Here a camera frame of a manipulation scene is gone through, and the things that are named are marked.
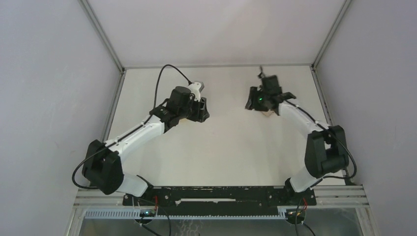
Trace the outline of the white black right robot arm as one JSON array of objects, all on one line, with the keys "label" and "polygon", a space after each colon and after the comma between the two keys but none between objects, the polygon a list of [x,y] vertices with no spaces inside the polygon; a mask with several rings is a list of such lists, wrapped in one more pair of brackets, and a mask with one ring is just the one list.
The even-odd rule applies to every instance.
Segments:
[{"label": "white black right robot arm", "polygon": [[276,75],[260,73],[261,84],[251,87],[247,110],[274,112],[292,122],[306,138],[304,166],[285,181],[284,198],[292,205],[304,197],[304,191],[324,178],[336,178],[335,173],[348,167],[351,159],[344,129],[331,126],[309,114],[291,92],[283,92]]}]

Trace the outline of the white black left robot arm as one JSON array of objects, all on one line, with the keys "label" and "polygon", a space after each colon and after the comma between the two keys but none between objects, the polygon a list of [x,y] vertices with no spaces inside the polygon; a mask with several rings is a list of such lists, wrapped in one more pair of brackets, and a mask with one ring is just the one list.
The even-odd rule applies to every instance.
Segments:
[{"label": "white black left robot arm", "polygon": [[92,141],[86,158],[77,166],[92,184],[91,189],[99,189],[105,195],[130,194],[140,204],[150,204],[154,198],[151,184],[140,176],[125,173],[122,164],[133,151],[165,134],[182,119],[200,123],[208,119],[207,99],[201,96],[203,89],[202,82],[177,86],[170,97],[153,108],[138,125],[113,139]]}]

